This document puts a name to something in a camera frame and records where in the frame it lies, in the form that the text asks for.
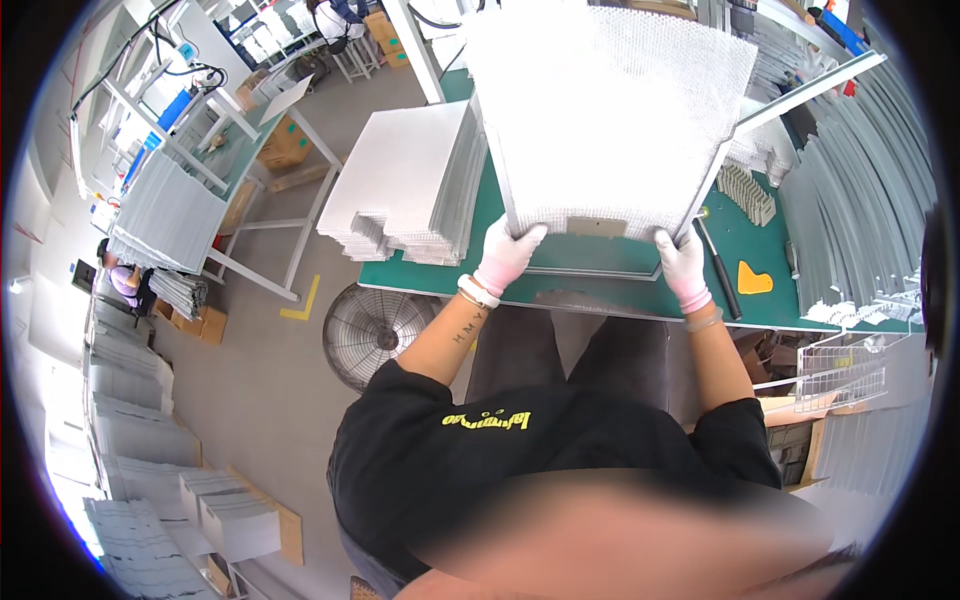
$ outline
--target hand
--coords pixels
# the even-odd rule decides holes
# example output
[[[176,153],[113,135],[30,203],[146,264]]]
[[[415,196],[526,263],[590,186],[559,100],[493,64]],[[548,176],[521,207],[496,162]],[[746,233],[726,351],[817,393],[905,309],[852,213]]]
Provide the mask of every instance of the hand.
[[[546,230],[545,223],[537,223],[523,237],[515,240],[507,227],[507,215],[503,215],[487,229],[483,258],[473,272],[473,278],[493,296],[500,298],[503,290],[530,264],[530,257],[546,237]]]
[[[657,229],[654,242],[660,252],[663,278],[680,301],[680,310],[685,315],[703,308],[712,300],[704,281],[704,243],[693,230],[693,224],[680,240],[680,247],[673,245],[666,229]]]

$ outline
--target worker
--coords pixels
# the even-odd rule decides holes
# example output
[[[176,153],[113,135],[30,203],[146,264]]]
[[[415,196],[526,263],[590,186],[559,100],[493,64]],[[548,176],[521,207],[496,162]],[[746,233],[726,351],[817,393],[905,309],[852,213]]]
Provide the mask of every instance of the worker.
[[[655,234],[663,277],[685,316],[703,404],[689,435],[663,410],[663,322],[608,317],[567,378],[550,312],[498,306],[546,232],[534,225],[515,240],[506,217],[493,223],[473,275],[461,277],[457,295],[344,415],[327,483],[345,549],[387,598],[414,581],[411,589],[424,598],[481,597],[414,556],[400,533],[410,531],[418,506],[457,486],[561,469],[647,468],[780,490],[763,412],[705,283],[693,228],[679,247],[666,231]],[[466,403],[454,405],[449,386],[474,341]],[[594,557],[583,560],[587,567]]]
[[[133,314],[138,317],[148,316],[156,302],[156,294],[150,289],[149,283],[154,270],[141,272],[136,265],[121,265],[117,255],[107,250],[108,242],[109,238],[105,237],[97,247],[100,266],[107,269],[113,289],[124,297],[133,309]]]

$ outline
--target bracelet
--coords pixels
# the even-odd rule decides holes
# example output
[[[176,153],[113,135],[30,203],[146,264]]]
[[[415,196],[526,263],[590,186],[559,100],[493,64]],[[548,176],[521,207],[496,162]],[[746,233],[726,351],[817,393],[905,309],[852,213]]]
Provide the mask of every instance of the bracelet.
[[[711,326],[714,323],[723,322],[723,308],[717,306],[717,309],[713,311],[713,314],[703,319],[702,321],[697,321],[696,323],[687,323],[686,331],[688,333],[696,333],[697,331],[703,331],[707,327]]]
[[[484,303],[481,302],[480,300],[478,300],[478,299],[474,298],[473,296],[471,296],[470,294],[468,294],[468,293],[467,293],[467,290],[465,290],[465,289],[462,288],[462,287],[461,287],[461,288],[457,288],[457,294],[463,296],[469,303],[473,304],[473,305],[476,306],[477,308],[483,308],[483,309],[486,310],[487,312],[491,312],[491,311],[493,310],[492,308],[490,308],[489,306],[487,306],[486,304],[484,304]]]

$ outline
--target fan grille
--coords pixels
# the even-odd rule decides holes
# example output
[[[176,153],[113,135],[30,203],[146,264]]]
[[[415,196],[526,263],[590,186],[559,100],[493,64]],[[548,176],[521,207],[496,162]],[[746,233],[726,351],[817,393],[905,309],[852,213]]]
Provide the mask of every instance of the fan grille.
[[[427,296],[354,283],[333,301],[324,321],[324,354],[340,380],[363,392],[384,363],[397,358],[437,315]]]

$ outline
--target black t-shirt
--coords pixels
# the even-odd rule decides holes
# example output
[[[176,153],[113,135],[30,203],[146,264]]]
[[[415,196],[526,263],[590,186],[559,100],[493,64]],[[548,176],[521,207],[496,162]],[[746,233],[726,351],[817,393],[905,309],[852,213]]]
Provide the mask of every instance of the black t-shirt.
[[[435,494],[575,468],[712,472],[780,488],[755,398],[706,413],[686,435],[669,415],[569,385],[454,405],[449,388],[389,361],[337,431],[327,483],[341,526],[407,583],[429,569],[396,534]]]

